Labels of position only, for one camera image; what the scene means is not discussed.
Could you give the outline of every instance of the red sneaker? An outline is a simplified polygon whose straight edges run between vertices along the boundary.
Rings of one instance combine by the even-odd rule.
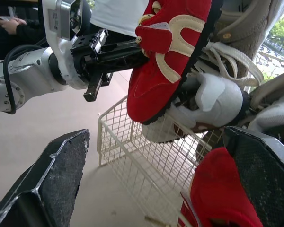
[[[150,0],[136,29],[137,42],[150,60],[131,76],[127,111],[134,121],[149,124],[170,107],[214,30],[221,4],[222,0]]]
[[[182,196],[186,208],[181,213],[194,227],[213,227],[221,221],[225,225],[220,226],[263,227],[226,148],[215,149],[203,159],[195,172],[190,195]],[[180,219],[178,225],[184,226]]]

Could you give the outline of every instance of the shoe sole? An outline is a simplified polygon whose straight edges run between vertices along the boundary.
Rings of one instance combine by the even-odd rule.
[[[276,138],[227,127],[224,144],[263,226],[284,227],[284,146]]]
[[[174,101],[176,97],[178,96],[178,92],[181,89],[182,84],[187,79],[186,75],[191,72],[191,68],[193,67],[194,64],[196,64],[197,58],[202,53],[202,49],[208,44],[208,37],[210,33],[214,31],[214,24],[221,16],[220,7],[223,5],[223,1],[224,0],[213,0],[212,1],[212,6],[209,11],[207,22],[204,26],[202,33],[200,34],[197,44],[195,45],[194,52],[189,58],[185,69],[183,70],[179,86],[177,87],[175,93],[172,95],[169,101],[165,104],[165,106],[154,117],[152,117],[148,121],[143,122],[142,124],[149,125],[155,122],[159,117],[162,117],[164,113],[166,112],[166,110],[170,108],[172,101]]]

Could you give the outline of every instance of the beige floor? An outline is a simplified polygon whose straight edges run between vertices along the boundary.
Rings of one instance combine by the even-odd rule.
[[[69,88],[36,97],[15,115],[0,113],[0,200],[50,140],[87,128],[89,152],[71,226],[147,226],[111,169],[98,167],[96,152],[99,114],[126,95],[129,77],[130,71],[116,73],[111,85],[101,88],[94,103],[84,100],[83,90]]]

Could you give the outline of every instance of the gray sneaker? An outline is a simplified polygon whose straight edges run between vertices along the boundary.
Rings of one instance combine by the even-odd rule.
[[[284,13],[284,0],[224,0],[213,42],[222,42],[254,60],[275,22]],[[238,62],[238,78],[247,69]]]

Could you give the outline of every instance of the white wire basket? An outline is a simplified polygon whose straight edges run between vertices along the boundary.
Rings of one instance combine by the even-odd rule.
[[[163,118],[172,120],[167,114]],[[127,114],[126,97],[99,118],[99,165],[111,166],[146,219],[151,220],[146,226],[176,227],[180,218],[191,227],[180,213],[180,192],[189,190],[199,161],[221,138],[220,131],[196,135],[183,125],[172,124],[170,130],[189,136],[166,143],[147,140],[142,125]]]

